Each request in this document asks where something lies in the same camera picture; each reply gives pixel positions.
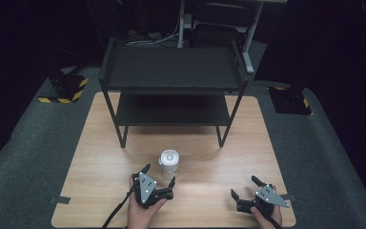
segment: hand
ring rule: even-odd
[[[256,207],[252,207],[251,208],[251,212],[254,215],[254,218],[256,219],[256,221],[259,223],[260,225],[260,229],[275,229],[275,226],[270,223],[268,220],[266,220],[263,215],[261,215],[261,213],[259,212],[259,210],[257,210]],[[280,206],[275,205],[274,206],[274,210],[272,212],[272,218],[281,226],[282,225],[282,217],[281,217],[281,211],[280,211]]]
[[[130,177],[130,187],[132,187],[133,181]],[[166,203],[166,199],[160,199],[156,204],[150,206],[148,209],[144,209],[140,206],[135,199],[135,194],[130,196],[129,208],[128,208],[128,227],[129,229],[147,229],[150,227],[153,217],[159,211],[159,209]]]

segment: desk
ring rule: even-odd
[[[121,147],[130,126],[214,126],[222,147],[249,81],[232,49],[107,47],[99,82]],[[108,91],[121,90],[117,113]],[[238,92],[231,114],[224,93]],[[220,126],[227,127],[221,137]]]
[[[110,93],[112,101],[119,94]],[[232,108],[235,97],[228,95]],[[157,188],[168,185],[157,164],[166,149],[180,154],[179,175],[173,188],[174,199],[166,203],[152,227],[256,227],[251,215],[236,212],[231,198],[234,189],[241,198],[254,198],[258,187],[251,175],[276,185],[286,193],[272,143],[254,97],[243,97],[233,129],[224,148],[214,144],[214,128],[204,126],[132,127],[133,144],[120,148],[114,141],[112,118],[102,93],[96,94],[61,197],[69,204],[57,203],[52,216],[54,227],[101,227],[129,189],[129,176],[152,165],[148,175],[158,181]],[[127,205],[115,215],[110,227],[127,225]],[[282,208],[283,224],[295,225],[292,208]]]
[[[256,30],[258,19],[260,17],[261,10],[263,8],[263,3],[286,3],[287,0],[243,0],[244,2],[252,1],[257,2],[256,14],[254,15],[254,21],[251,28],[248,31],[248,36],[246,38],[245,45],[242,50],[243,59],[246,64],[246,70],[248,73],[254,73],[254,66],[250,58],[251,43],[254,38],[254,31]],[[180,22],[179,22],[179,39],[177,42],[177,48],[183,48],[183,31],[184,29],[189,29],[192,23],[192,16],[189,13],[185,13],[185,2],[186,0],[181,0],[180,2]]]

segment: gray carpet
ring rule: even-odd
[[[253,44],[256,66],[264,48]],[[30,102],[0,153],[0,228],[52,228],[50,200],[60,195],[93,96],[100,92],[98,71],[81,71],[89,82],[76,103]],[[366,228],[366,191],[319,101],[305,90],[314,114],[276,114],[266,88],[273,85],[252,82],[247,95],[258,99],[287,190],[296,196],[295,228]]]

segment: black cable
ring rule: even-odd
[[[46,37],[44,36],[44,33],[43,33],[43,30],[41,29],[40,25],[38,24],[37,20],[35,19],[34,15],[32,14],[31,10],[29,9],[28,5],[26,4],[25,0],[22,0],[22,5],[23,7],[25,8],[26,12],[28,13],[32,23],[35,25],[35,27],[37,28],[37,30],[40,32],[40,36],[41,36],[41,39],[42,41],[52,47],[52,48],[55,48],[61,52],[64,52],[64,53],[67,53],[67,54],[71,54],[71,55],[74,55],[76,57],[79,57],[79,58],[82,58],[82,59],[86,59],[86,60],[89,60],[89,61],[93,61],[93,62],[96,62],[96,63],[101,63],[101,61],[98,61],[98,60],[94,60],[94,59],[91,59],[91,58],[88,58],[86,56],[83,56],[83,55],[80,55],[80,54],[77,54],[77,53],[74,53],[74,52],[70,52],[70,51],[67,51],[65,49],[62,49],[58,46],[55,46],[53,45],[52,43],[50,43],[49,41],[47,41]]]
[[[130,189],[130,191],[126,194],[126,197],[123,199],[121,203],[118,204],[118,206],[112,211],[112,213],[109,215],[108,219],[106,220],[105,224],[103,224],[102,229],[107,228],[109,223],[112,221],[112,218],[117,214],[117,212],[123,207],[124,203],[127,201],[127,199],[130,197],[130,195],[133,193],[134,186]]]
[[[180,22],[180,14],[177,17],[177,23],[176,26],[174,27],[174,31],[172,32],[172,35],[166,37],[166,38],[160,38],[160,39],[156,39],[154,41],[130,41],[127,42],[127,44],[125,44],[125,46],[132,46],[132,45],[155,45],[155,44],[159,44],[160,42],[164,42],[167,40],[170,40],[171,38],[174,38],[175,36],[177,36],[179,33],[177,32],[177,28],[179,27],[179,22]]]
[[[266,214],[263,209],[261,208],[260,204],[256,201],[255,202],[255,206],[257,208],[257,210],[259,210],[259,212],[261,213],[261,215],[268,220],[270,223],[273,224],[273,226],[275,227],[275,229],[282,229],[282,227],[280,226],[280,224],[278,224],[271,216],[269,216],[268,214]]]

